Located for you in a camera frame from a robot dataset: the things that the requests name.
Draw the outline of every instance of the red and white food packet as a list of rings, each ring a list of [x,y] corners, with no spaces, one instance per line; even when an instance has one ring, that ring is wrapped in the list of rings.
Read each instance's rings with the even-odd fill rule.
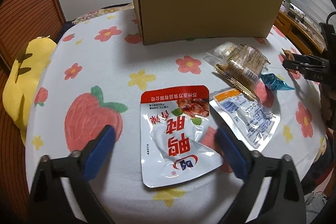
[[[141,96],[143,183],[161,187],[192,180],[223,164],[199,143],[209,126],[209,90],[203,85],[146,91]]]

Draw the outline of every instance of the yellow plush toy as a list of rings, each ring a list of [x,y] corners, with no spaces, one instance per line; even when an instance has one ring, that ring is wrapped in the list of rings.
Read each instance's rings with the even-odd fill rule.
[[[36,87],[55,47],[56,43],[46,37],[30,41],[14,61],[2,93],[3,106],[20,129],[24,144]]]

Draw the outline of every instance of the barcode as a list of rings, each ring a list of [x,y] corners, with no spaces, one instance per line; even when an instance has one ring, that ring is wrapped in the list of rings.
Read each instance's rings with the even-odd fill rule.
[[[251,80],[253,83],[258,83],[259,77],[252,71],[250,71],[248,68],[245,68],[243,71],[243,75],[245,75],[249,80]]]
[[[233,113],[238,109],[238,106],[232,101],[224,101],[220,104],[227,112]]]

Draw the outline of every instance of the white tablecloth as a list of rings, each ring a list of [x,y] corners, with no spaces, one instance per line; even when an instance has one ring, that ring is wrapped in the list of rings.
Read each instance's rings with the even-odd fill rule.
[[[281,121],[265,156],[293,157],[302,179],[311,166],[325,135],[320,118],[318,86],[298,74],[294,78],[281,65],[282,48],[296,51],[273,27],[267,39],[205,38],[144,46],[134,10],[103,15],[77,24],[59,41],[44,71],[31,107],[26,141],[26,174],[31,187],[40,157],[66,157],[75,138],[88,138],[82,128],[116,127],[118,140],[112,156],[90,182],[104,208],[116,223],[217,223],[239,191],[242,182],[222,166],[182,185],[149,189],[142,183],[140,163],[140,96],[145,90],[181,85],[206,85],[210,92],[227,85],[203,58],[205,52],[225,41],[259,48],[271,62],[268,71],[296,88],[278,91],[273,100],[259,84],[257,92],[266,106],[279,104]],[[90,101],[92,87],[101,88],[104,102],[117,102],[116,111],[99,109]],[[203,142],[213,146],[217,125],[210,121]],[[66,179],[63,184],[69,192]],[[266,185],[250,215],[260,210]],[[68,194],[75,215],[78,205]]]

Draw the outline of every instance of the strawberry leaf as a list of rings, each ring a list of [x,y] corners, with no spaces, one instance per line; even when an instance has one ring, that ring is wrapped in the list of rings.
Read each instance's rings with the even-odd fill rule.
[[[115,110],[118,113],[123,113],[128,110],[128,107],[126,107],[124,104],[115,102],[103,103],[101,106],[108,107],[112,110]]]
[[[99,105],[103,105],[104,103],[104,97],[103,97],[103,92],[101,91],[101,88],[95,85],[94,87],[91,88],[91,94],[97,98]]]
[[[174,109],[171,113],[173,113],[175,116],[179,116],[179,115],[183,114],[183,112],[180,108]]]
[[[191,121],[193,124],[200,126],[202,124],[202,119],[201,118],[192,118]]]

